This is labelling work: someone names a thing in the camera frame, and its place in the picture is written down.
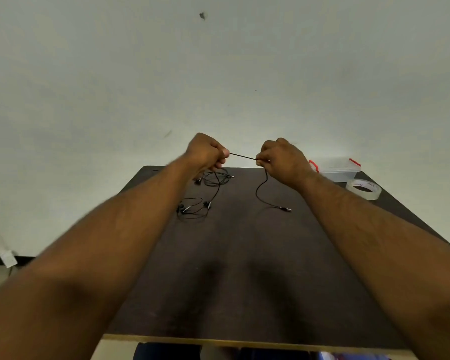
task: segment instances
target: forearm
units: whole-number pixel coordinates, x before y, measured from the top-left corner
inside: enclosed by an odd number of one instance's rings
[[[0,358],[89,357],[195,174],[176,160],[95,208],[8,280],[0,339],[13,345],[0,343]]]
[[[318,174],[299,192],[421,357],[450,351],[450,245]]]

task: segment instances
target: person's left hand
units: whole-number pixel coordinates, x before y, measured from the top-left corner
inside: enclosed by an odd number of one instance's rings
[[[200,173],[205,169],[215,171],[222,168],[230,151],[214,138],[199,132],[188,144],[184,156],[190,159],[196,166],[197,173]]]

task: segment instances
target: plastic container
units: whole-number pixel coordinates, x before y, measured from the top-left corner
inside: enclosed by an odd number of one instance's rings
[[[348,182],[362,170],[362,167],[352,158],[315,158],[309,160],[312,169],[333,182]]]

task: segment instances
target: container lid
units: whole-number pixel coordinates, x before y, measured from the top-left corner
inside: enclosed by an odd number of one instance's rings
[[[360,172],[359,163],[352,158],[341,157],[318,157],[308,161],[312,169],[319,173],[348,173]]]

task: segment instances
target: wooden table edge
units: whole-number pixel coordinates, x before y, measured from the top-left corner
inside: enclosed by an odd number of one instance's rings
[[[214,345],[218,347],[232,347],[232,348],[260,348],[260,349],[281,349],[281,350],[301,350],[301,351],[327,351],[335,353],[343,352],[350,354],[373,353],[373,354],[413,356],[413,352],[410,350],[396,349],[396,348],[386,349],[386,348],[346,347],[346,346],[328,346],[328,345],[279,344],[273,342],[215,340],[208,338],[141,336],[134,334],[113,334],[113,333],[105,333],[102,338],[105,340],[117,340],[117,341],[161,342],[170,344],[190,344],[190,345]]]

